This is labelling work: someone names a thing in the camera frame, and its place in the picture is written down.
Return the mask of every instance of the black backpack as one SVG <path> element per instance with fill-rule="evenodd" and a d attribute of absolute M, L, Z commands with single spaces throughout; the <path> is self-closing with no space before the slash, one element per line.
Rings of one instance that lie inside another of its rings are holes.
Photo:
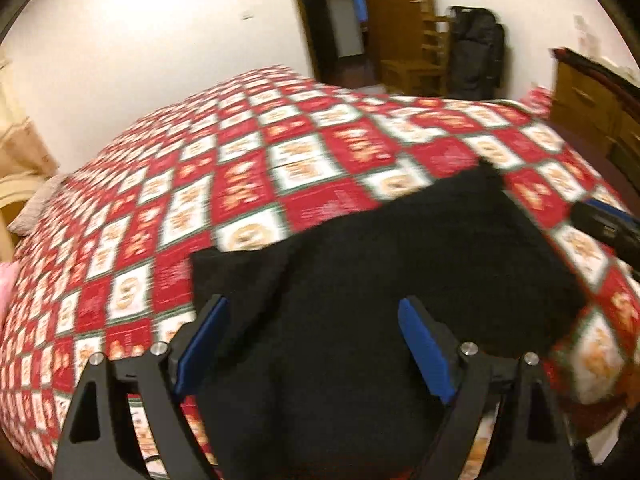
<path fill-rule="evenodd" d="M 451 46 L 447 97 L 494 99 L 504 65 L 504 27 L 488 9 L 450 7 Z"/>

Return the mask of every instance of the blue pad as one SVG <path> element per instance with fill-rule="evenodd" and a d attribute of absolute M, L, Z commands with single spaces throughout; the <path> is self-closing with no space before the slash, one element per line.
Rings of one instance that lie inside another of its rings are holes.
<path fill-rule="evenodd" d="M 407 299 L 400 301 L 398 323 L 429 391 L 432 395 L 440 397 L 444 404 L 449 404 L 456 395 L 449 362 L 422 322 L 420 314 Z"/>
<path fill-rule="evenodd" d="M 196 393 L 230 320 L 229 302 L 226 298 L 220 298 L 178 361 L 174 386 L 174 394 L 178 399 Z"/>

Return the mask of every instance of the cream curtain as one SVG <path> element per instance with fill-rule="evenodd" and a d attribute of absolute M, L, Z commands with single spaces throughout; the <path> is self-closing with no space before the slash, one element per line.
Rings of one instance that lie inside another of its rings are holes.
<path fill-rule="evenodd" d="M 58 170 L 12 88 L 11 63 L 0 49 L 0 178 L 15 173 L 51 176 Z"/>

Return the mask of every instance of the drawer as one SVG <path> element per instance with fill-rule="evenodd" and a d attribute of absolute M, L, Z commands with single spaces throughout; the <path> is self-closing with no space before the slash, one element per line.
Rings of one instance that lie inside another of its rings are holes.
<path fill-rule="evenodd" d="M 609 160 L 628 178 L 636 190 L 640 191 L 640 156 L 636 155 L 624 140 L 613 144 Z"/>
<path fill-rule="evenodd" d="M 629 114 L 623 112 L 620 119 L 620 129 L 618 131 L 620 139 L 631 148 L 636 155 L 640 156 L 640 124 L 638 124 Z"/>
<path fill-rule="evenodd" d="M 562 126 L 581 139 L 586 140 L 596 147 L 602 155 L 606 155 L 609 152 L 611 146 L 610 135 L 597 129 L 588 118 L 576 114 L 573 108 L 564 103 L 554 101 L 549 120 L 552 124 Z"/>
<path fill-rule="evenodd" d="M 555 99 L 607 135 L 619 107 L 609 89 L 564 63 L 558 65 Z"/>

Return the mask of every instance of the beige pillow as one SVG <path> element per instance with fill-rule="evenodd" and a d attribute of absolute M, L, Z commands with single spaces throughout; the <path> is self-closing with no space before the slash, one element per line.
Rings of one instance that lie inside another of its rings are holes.
<path fill-rule="evenodd" d="M 36 227 L 47 202 L 58 191 L 67 177 L 68 174 L 66 173 L 57 174 L 42 184 L 24 205 L 20 214 L 8 225 L 9 231 L 18 236 L 30 235 L 34 227 Z"/>

